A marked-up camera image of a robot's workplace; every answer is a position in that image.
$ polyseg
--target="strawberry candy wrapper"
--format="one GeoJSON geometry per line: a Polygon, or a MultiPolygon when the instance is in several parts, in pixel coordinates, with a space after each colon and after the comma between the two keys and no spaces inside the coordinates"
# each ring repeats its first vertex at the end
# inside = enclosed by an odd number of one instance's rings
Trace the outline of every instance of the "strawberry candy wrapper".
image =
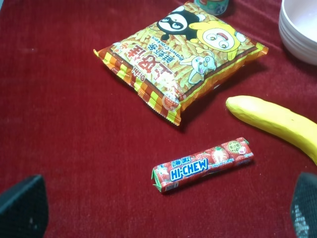
{"type": "Polygon", "coordinates": [[[180,187],[188,182],[253,159],[248,141],[243,137],[214,148],[155,166],[152,171],[154,186],[160,192],[180,187]]]}

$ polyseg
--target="hi-chew logo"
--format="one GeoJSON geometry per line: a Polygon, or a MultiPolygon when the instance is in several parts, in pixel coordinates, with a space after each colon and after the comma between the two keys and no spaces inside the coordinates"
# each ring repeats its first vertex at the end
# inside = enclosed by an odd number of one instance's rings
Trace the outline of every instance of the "hi-chew logo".
{"type": "Polygon", "coordinates": [[[182,179],[183,176],[189,177],[196,173],[208,169],[208,159],[198,160],[190,164],[185,164],[183,167],[178,167],[170,171],[170,180],[176,181],[182,179]]]}

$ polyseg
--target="yellow banana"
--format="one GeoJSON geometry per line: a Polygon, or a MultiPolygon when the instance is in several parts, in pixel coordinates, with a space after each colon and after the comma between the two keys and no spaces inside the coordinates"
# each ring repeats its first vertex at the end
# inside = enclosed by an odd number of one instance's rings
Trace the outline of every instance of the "yellow banana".
{"type": "Polygon", "coordinates": [[[317,124],[313,121],[251,96],[230,97],[226,106],[238,119],[297,146],[317,165],[317,124]]]}

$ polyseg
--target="cartoon panda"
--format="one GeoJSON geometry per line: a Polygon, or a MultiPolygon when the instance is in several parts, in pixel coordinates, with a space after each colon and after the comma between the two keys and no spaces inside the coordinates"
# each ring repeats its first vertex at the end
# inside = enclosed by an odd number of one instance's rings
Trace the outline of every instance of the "cartoon panda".
{"type": "Polygon", "coordinates": [[[186,11],[184,6],[180,6],[168,16],[157,22],[158,28],[165,32],[161,40],[166,41],[169,35],[185,35],[187,40],[196,38],[197,30],[189,28],[189,24],[200,22],[205,19],[202,14],[194,14],[186,11]]]}

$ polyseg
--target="snack bag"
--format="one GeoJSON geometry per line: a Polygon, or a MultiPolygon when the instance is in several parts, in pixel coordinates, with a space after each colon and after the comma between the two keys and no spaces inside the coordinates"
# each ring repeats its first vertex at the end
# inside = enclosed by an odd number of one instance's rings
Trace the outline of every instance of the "snack bag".
{"type": "Polygon", "coordinates": [[[253,153],[243,137],[214,148],[155,166],[152,181],[160,192],[181,187],[203,176],[249,163],[253,153]]]}
{"type": "Polygon", "coordinates": [[[95,54],[156,112],[180,113],[268,49],[187,2],[165,18],[95,54]]]}

